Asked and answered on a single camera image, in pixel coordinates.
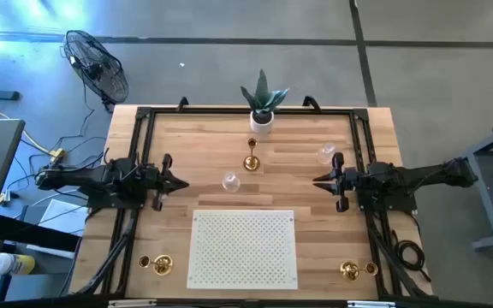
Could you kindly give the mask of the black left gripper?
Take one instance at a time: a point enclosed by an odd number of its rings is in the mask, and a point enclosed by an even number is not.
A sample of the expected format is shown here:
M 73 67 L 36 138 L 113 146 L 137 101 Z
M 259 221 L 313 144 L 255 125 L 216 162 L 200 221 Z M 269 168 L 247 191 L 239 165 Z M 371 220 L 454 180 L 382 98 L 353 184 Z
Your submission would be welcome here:
M 159 169 L 154 164 L 146 165 L 145 187 L 155 191 L 155 197 L 152 200 L 151 207 L 155 211 L 161 211 L 163 208 L 163 197 L 181 189 L 189 187 L 186 181 L 183 181 L 169 170 L 172 165 L 172 158 L 169 153 L 163 156 L 162 168 Z

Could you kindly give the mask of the white round plant pot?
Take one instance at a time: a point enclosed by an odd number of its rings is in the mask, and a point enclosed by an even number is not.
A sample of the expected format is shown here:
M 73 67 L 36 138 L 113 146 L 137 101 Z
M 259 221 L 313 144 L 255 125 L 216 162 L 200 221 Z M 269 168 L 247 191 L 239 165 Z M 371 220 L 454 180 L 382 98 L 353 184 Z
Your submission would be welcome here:
M 250 114 L 250 127 L 256 134 L 268 134 L 273 128 L 275 115 L 273 112 L 263 114 L 263 119 L 259 121 L 259 115 L 256 111 Z

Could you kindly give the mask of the clear ribbed glass candle holder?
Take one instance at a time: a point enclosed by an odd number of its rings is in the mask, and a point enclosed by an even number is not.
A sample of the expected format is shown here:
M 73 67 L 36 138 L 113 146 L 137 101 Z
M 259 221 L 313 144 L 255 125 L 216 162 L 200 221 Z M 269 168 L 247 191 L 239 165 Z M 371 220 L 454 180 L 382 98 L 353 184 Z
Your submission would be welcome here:
M 228 171 L 223 177 L 222 186 L 226 192 L 235 193 L 239 190 L 241 181 L 235 172 Z
M 316 152 L 316 159 L 321 164 L 331 164 L 332 158 L 336 152 L 336 145 L 325 143 Z

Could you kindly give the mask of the green snake plant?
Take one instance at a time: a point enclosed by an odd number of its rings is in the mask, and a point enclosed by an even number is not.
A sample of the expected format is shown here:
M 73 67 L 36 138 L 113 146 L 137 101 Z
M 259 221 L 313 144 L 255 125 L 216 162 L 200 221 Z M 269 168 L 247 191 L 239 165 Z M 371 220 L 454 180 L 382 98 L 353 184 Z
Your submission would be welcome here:
M 254 115 L 269 114 L 282 103 L 288 95 L 289 89 L 270 91 L 268 81 L 263 69 L 259 70 L 258 81 L 254 94 L 251 94 L 244 86 L 240 87 L 242 96 L 248 102 Z

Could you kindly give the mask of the black metal table frame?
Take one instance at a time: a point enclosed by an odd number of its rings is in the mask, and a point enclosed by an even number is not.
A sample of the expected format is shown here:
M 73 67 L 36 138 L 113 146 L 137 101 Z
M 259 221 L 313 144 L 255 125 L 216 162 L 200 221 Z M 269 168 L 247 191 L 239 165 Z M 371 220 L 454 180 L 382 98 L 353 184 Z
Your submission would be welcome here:
M 248 108 L 190 105 L 178 112 L 169 105 L 153 105 L 141 129 L 135 130 L 139 111 L 137 105 L 116 108 L 104 145 L 105 156 L 125 157 L 132 138 L 137 138 L 137 150 L 151 163 L 160 163 L 169 153 L 173 174 L 189 187 L 171 193 L 161 211 L 146 206 L 140 212 L 125 293 L 112 299 L 93 295 L 81 301 L 83 306 L 107 308 L 111 300 L 119 299 L 155 299 L 157 307 L 261 306 L 300 301 L 307 305 L 341 305 L 349 299 L 375 299 L 381 292 L 406 293 L 391 275 L 383 254 L 370 243 L 357 195 L 350 193 L 349 209 L 339 213 L 335 198 L 312 184 L 313 178 L 329 171 L 316 159 L 318 148 L 327 142 L 336 144 L 348 166 L 364 166 L 371 161 L 401 165 L 389 109 L 280 109 L 271 132 L 257 138 L 255 154 L 261 165 L 254 172 L 242 165 L 249 151 L 247 141 L 253 136 Z M 235 172 L 241 181 L 237 192 L 226 192 L 222 186 L 228 171 Z M 292 210 L 298 288 L 189 289 L 187 272 L 195 210 Z M 162 254 L 171 256 L 175 264 L 168 275 L 156 275 L 137 263 L 143 255 Z M 340 273 L 345 261 L 359 267 L 374 263 L 379 272 L 375 276 L 362 272 L 356 281 L 347 281 Z

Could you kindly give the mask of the black floor fan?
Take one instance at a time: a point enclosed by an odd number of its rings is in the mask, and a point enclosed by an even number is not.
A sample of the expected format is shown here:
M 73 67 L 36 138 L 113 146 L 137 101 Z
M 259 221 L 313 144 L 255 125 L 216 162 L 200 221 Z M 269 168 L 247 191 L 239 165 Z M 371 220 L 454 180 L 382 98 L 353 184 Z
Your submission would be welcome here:
M 128 97 L 129 86 L 122 62 L 91 34 L 81 30 L 65 33 L 63 52 L 85 86 L 97 94 L 107 112 Z

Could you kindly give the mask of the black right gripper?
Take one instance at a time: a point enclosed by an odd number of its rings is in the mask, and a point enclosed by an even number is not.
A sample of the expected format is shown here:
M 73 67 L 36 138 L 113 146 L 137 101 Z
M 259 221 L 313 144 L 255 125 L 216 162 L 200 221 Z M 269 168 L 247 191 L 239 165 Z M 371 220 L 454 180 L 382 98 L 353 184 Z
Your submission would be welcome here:
M 341 213 L 349 209 L 349 200 L 346 191 L 354 191 L 359 179 L 356 168 L 343 168 L 344 156 L 341 152 L 335 152 L 332 157 L 332 171 L 313 179 L 313 185 L 338 197 L 336 210 Z

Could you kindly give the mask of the black table beam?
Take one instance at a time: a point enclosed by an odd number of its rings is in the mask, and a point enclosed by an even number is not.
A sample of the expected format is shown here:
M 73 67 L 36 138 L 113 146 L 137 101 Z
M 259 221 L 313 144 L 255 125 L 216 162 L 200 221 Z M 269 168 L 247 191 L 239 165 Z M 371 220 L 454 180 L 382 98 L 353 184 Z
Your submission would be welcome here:
M 0 240 L 73 252 L 80 237 L 0 215 Z

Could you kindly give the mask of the silver aluminium bracket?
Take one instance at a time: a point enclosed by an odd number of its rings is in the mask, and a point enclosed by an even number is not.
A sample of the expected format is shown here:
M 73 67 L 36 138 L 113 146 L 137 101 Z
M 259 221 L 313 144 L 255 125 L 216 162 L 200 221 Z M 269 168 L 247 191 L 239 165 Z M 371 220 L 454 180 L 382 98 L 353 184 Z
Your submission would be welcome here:
M 157 307 L 155 299 L 119 299 L 111 300 L 107 308 L 154 308 Z
M 395 302 L 349 300 L 347 308 L 396 308 Z

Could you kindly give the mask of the yellow and white canister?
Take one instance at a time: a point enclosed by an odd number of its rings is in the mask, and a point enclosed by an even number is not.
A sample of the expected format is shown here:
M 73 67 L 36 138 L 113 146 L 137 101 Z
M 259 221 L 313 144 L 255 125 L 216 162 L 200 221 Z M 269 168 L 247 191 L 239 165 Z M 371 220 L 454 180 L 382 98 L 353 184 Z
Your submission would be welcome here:
M 34 267 L 32 256 L 0 252 L 0 275 L 29 275 Z

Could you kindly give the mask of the white paper sheet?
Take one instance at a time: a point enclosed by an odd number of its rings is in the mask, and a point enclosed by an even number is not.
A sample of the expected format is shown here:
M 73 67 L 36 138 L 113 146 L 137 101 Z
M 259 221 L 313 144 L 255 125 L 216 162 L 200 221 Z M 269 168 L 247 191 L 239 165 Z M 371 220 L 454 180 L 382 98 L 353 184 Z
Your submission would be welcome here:
M 82 236 L 87 208 L 59 200 L 51 200 L 39 223 L 40 227 Z

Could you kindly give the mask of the white patterned placemat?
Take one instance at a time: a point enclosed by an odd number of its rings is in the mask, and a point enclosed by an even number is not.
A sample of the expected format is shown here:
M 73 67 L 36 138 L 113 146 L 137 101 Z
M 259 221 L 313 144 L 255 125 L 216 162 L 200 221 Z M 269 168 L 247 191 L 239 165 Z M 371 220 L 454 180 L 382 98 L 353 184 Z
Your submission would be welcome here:
M 195 210 L 189 289 L 296 290 L 291 210 Z

